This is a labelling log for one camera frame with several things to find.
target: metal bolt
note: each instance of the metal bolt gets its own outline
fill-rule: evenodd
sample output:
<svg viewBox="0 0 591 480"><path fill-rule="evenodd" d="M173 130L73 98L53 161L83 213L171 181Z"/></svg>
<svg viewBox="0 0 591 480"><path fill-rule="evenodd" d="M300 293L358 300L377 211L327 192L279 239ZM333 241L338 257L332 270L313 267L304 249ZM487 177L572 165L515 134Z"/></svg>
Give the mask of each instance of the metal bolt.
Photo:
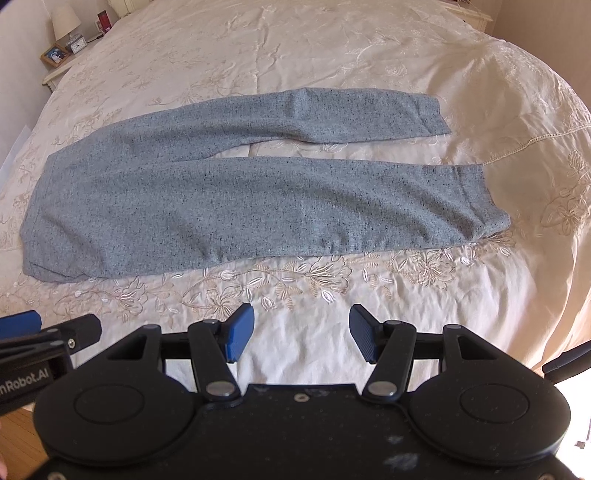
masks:
<svg viewBox="0 0 591 480"><path fill-rule="evenodd" d="M368 386L368 391L376 397L391 397L398 388L392 382L377 381Z"/></svg>
<svg viewBox="0 0 591 480"><path fill-rule="evenodd" d="M47 480L67 480L67 478L60 472L51 472L47 475Z"/></svg>
<svg viewBox="0 0 591 480"><path fill-rule="evenodd" d="M205 391L214 397L229 397L236 391L236 387L226 380L218 380L208 384Z"/></svg>
<svg viewBox="0 0 591 480"><path fill-rule="evenodd" d="M294 395L294 400L298 401L300 403L304 403L305 401L308 401L310 399L310 397L308 395L306 395L305 393L297 393Z"/></svg>

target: table lamp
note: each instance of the table lamp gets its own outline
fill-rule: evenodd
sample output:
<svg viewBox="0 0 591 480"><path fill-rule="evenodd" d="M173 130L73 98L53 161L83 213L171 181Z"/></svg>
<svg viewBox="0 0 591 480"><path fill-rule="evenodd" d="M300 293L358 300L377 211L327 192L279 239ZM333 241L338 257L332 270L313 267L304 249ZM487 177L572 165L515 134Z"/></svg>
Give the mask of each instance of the table lamp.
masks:
<svg viewBox="0 0 591 480"><path fill-rule="evenodd" d="M86 47L86 40L81 34L72 35L77 27L80 26L80 18L74 12L72 6L68 3L59 5L51 13L51 22L53 23L53 31L56 34L56 40L69 36L66 42L66 48L72 53L77 53Z"/></svg>
<svg viewBox="0 0 591 480"><path fill-rule="evenodd" d="M61 4L51 12L51 21L53 22L53 31L56 34L56 40L68 34L71 38L72 31L82 23L70 4Z"/></svg>

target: red box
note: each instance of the red box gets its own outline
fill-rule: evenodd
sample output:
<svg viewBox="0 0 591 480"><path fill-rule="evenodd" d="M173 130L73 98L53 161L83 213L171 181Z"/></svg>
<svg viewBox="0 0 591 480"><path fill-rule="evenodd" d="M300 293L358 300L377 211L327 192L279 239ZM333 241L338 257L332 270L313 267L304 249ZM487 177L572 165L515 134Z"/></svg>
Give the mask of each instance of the red box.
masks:
<svg viewBox="0 0 591 480"><path fill-rule="evenodd" d="M109 15L107 15L107 10L103 10L98 17L100 25L103 27L103 32L107 33L111 29L111 21L109 20Z"/></svg>

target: white bedspread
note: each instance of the white bedspread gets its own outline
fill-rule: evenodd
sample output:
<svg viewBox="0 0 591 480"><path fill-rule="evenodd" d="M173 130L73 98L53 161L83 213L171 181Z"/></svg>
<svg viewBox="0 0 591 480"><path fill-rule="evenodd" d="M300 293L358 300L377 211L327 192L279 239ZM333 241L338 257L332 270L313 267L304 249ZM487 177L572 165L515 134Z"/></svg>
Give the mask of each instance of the white bedspread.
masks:
<svg viewBox="0 0 591 480"><path fill-rule="evenodd" d="M435 95L453 133L371 144L278 141L230 155L484 163L511 228L436 251L243 260L79 284L22 274L18 231L49 154L143 113L303 86ZM349 308L363 303L380 320L423 332L461 323L536 367L591 338L590 129L589 111L545 64L435 0L156 0L66 74L15 162L0 194L0 315L36 309L52 325L95 313L103 339L82 360L145 323L183 331L248 301L256 329L238 365L241 385L363 383L371 367L348 333Z"/></svg>

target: photo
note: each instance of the photo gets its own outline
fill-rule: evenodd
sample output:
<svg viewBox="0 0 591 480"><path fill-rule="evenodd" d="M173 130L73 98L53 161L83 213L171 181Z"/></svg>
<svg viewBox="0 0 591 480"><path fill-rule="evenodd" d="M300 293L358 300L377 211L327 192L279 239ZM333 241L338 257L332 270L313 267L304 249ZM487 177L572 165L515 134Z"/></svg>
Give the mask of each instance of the photo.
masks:
<svg viewBox="0 0 591 480"><path fill-rule="evenodd" d="M65 48L60 47L56 43L43 55L41 55L41 59L48 65L51 65L52 67L57 67L69 56L70 53Z"/></svg>

